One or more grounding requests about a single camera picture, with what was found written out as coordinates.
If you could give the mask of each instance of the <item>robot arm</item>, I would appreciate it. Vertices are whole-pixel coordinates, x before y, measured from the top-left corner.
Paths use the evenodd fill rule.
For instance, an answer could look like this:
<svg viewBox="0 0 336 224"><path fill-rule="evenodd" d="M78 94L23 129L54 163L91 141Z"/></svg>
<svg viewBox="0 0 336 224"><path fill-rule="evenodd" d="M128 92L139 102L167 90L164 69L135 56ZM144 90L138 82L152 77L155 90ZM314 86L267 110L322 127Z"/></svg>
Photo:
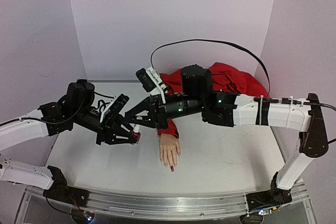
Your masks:
<svg viewBox="0 0 336 224"><path fill-rule="evenodd" d="M78 80L69 85L67 94L58 102L44 104L37 110L0 124L0 152L38 137L71 131L74 123L96 132L96 143L99 145L138 143L139 126L133 129L119 114L129 98L121 94L100 114L91 106L95 97L94 88L92 83ZM0 154L0 181L49 189L55 181L55 171L61 173L55 167L28 165Z"/></svg>
<svg viewBox="0 0 336 224"><path fill-rule="evenodd" d="M140 71L151 74L155 70ZM153 78L137 76L147 92L160 86L160 83L151 83ZM204 122L220 126L267 125L298 130L299 141L294 154L274 175L271 189L247 195L250 211L291 202L290 189L295 181L314 158L324 155L328 150L321 108L312 105L319 103L317 95L309 94L307 99L298 100L293 97L267 99L214 91L210 71L197 65L183 68L181 77L183 93L165 99L160 94L150 95L125 113L126 120L166 129L169 119L201 112ZM136 115L141 112L147 112L147 115L139 119Z"/></svg>

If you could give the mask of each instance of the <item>finger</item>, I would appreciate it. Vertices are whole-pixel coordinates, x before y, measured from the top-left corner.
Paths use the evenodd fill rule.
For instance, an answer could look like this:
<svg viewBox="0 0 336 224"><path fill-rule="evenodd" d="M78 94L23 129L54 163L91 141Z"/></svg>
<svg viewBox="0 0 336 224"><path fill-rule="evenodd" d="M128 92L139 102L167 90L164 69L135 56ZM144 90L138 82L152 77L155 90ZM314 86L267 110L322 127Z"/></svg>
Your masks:
<svg viewBox="0 0 336 224"><path fill-rule="evenodd" d="M160 145L160 162L163 161L163 146Z"/></svg>
<svg viewBox="0 0 336 224"><path fill-rule="evenodd" d="M173 148L173 149L172 149L172 154L173 154L174 165L175 165L175 167L177 167L177 153L176 153L176 148Z"/></svg>
<svg viewBox="0 0 336 224"><path fill-rule="evenodd" d="M169 161L169 166L174 166L172 149L168 150L168 161Z"/></svg>
<svg viewBox="0 0 336 224"><path fill-rule="evenodd" d="M167 148L163 147L163 163L164 167L168 166Z"/></svg>
<svg viewBox="0 0 336 224"><path fill-rule="evenodd" d="M177 150L177 154L180 156L181 155L181 147L180 147L180 143L179 143L178 140L176 142L176 150Z"/></svg>

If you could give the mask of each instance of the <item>white table surface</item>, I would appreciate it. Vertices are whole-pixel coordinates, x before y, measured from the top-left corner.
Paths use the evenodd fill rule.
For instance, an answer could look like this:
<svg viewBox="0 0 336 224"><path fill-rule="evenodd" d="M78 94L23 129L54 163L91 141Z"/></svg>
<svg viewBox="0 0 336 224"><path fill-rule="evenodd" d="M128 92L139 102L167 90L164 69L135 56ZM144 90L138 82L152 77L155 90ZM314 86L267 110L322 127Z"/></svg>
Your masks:
<svg viewBox="0 0 336 224"><path fill-rule="evenodd" d="M126 94L122 113L148 94L140 83L94 83L106 95ZM94 105L101 97L96 97ZM59 135L48 165L61 168L70 185L119 193L200 195L268 189L284 164L267 126L220 127L195 114L175 119L181 157L175 172L159 159L155 129L141 127L138 145L96 144L96 133L75 125Z"/></svg>

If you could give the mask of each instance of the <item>black bracket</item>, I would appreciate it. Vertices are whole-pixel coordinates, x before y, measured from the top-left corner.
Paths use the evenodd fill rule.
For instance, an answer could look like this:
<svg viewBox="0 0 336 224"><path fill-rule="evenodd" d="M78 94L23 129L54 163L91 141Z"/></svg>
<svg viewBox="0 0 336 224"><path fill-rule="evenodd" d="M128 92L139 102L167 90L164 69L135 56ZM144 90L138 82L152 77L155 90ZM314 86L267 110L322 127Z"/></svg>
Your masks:
<svg viewBox="0 0 336 224"><path fill-rule="evenodd" d="M62 121L64 121L66 118L64 117L61 106L57 102L50 102L50 103L41 105L38 108L38 110L41 110L43 114L43 117L41 118L42 120L46 122L57 123L57 124L47 123L47 129L48 129L49 136L56 135L66 130L69 130L69 131L72 130L74 126L73 119L62 123Z"/></svg>
<svg viewBox="0 0 336 224"><path fill-rule="evenodd" d="M67 204L74 204L73 198L79 207L85 207L88 203L89 191L68 186L62 171L54 166L48 166L53 176L54 183L48 190L44 190L43 195L48 199L64 202Z"/></svg>
<svg viewBox="0 0 336 224"><path fill-rule="evenodd" d="M292 202L290 190L282 190L277 188L276 172L272 182L271 188L268 191L259 191L246 195L249 212L259 211L261 209L279 207L283 204Z"/></svg>
<svg viewBox="0 0 336 224"><path fill-rule="evenodd" d="M309 93L308 98L312 103L319 103L319 98L316 94ZM311 120L307 132L300 132L300 152L308 157L317 158L323 156L328 151L327 131L324 124L321 107L311 105L309 111Z"/></svg>

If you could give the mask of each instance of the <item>red sleeve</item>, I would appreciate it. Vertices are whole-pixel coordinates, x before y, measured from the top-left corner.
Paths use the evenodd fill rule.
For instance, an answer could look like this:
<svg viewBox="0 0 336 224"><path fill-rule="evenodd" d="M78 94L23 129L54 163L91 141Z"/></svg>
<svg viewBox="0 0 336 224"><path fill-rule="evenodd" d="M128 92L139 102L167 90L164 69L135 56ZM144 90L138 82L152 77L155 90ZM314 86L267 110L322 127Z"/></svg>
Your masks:
<svg viewBox="0 0 336 224"><path fill-rule="evenodd" d="M167 87L172 89L172 93L180 93L182 92L182 81L181 81L181 70L173 72L172 74L160 74L161 79ZM169 134L174 135L176 138L179 138L179 132L177 131L176 125L173 120L168 120L168 129L166 130L158 130L157 134L160 136L161 134Z"/></svg>
<svg viewBox="0 0 336 224"><path fill-rule="evenodd" d="M168 120L168 129L166 130L158 130L157 135L161 136L161 134L168 134L168 135L174 135L176 138L179 137L179 132L177 131L176 125L173 122L173 120Z"/></svg>

